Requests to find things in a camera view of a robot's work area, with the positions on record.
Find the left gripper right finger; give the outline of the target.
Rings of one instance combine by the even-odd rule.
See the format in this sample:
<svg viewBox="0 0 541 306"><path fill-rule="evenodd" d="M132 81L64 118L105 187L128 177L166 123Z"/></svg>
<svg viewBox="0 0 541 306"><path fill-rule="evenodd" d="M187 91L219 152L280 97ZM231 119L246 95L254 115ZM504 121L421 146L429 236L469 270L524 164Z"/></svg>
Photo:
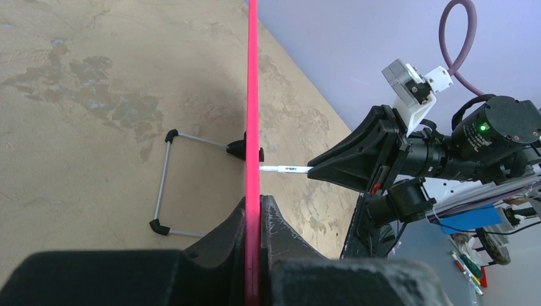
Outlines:
<svg viewBox="0 0 541 306"><path fill-rule="evenodd" d="M408 259L329 259L260 198L262 305L448 305L426 264Z"/></svg>

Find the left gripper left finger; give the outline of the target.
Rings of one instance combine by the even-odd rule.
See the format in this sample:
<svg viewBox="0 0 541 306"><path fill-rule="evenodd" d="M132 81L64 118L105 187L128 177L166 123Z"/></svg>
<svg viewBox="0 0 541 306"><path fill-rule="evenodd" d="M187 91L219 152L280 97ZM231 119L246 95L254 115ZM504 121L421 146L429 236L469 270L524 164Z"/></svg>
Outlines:
<svg viewBox="0 0 541 306"><path fill-rule="evenodd" d="M47 251L1 288L2 305L242 305L245 203L185 250Z"/></svg>

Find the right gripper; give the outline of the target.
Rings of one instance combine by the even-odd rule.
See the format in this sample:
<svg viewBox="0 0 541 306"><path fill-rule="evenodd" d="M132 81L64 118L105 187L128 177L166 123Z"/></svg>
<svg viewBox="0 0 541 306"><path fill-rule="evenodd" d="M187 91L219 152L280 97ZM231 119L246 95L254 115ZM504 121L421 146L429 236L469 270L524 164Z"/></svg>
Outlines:
<svg viewBox="0 0 541 306"><path fill-rule="evenodd" d="M308 178L360 193L390 189L409 153L407 125L395 108L374 106L344 140L308 162Z"/></svg>

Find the red-framed whiteboard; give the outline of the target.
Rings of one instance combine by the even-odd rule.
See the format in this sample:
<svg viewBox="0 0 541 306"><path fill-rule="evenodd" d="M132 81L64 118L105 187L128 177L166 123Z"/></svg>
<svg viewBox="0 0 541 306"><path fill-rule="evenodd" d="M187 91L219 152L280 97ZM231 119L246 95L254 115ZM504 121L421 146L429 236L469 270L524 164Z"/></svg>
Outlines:
<svg viewBox="0 0 541 306"><path fill-rule="evenodd" d="M373 105L392 104L381 71L402 59L420 73L447 67L438 45L449 1L258 1L260 146L265 164L305 165L355 129ZM473 1L477 33L459 72L486 93L540 108L540 1ZM450 134L473 94L454 80L427 116ZM317 251L338 258L357 194L303 175L264 172L287 221ZM394 258L430 265L454 305L470 284L449 262L450 243L426 220L407 226ZM540 305L540 224L509 238L509 265L486 268L482 305Z"/></svg>

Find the white marker pen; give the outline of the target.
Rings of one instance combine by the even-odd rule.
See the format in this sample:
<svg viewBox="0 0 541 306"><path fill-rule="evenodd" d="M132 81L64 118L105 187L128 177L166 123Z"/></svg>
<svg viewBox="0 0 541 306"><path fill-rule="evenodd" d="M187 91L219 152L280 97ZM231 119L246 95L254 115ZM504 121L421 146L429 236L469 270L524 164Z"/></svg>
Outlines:
<svg viewBox="0 0 541 306"><path fill-rule="evenodd" d="M259 166L260 171L276 172L276 173L298 173L305 174L312 169L311 166Z"/></svg>

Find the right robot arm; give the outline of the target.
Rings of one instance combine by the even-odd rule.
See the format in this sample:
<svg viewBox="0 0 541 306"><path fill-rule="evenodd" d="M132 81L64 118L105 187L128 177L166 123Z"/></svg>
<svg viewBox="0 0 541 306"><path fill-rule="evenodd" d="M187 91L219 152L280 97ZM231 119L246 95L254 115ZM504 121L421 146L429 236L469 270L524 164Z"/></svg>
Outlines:
<svg viewBox="0 0 541 306"><path fill-rule="evenodd" d="M529 100L485 94L452 118L452 134L406 132L397 110L374 106L344 140L312 159L308 177L369 196L367 214L377 226L412 222L435 199L422 192L427 178L501 185L540 161L540 112Z"/></svg>

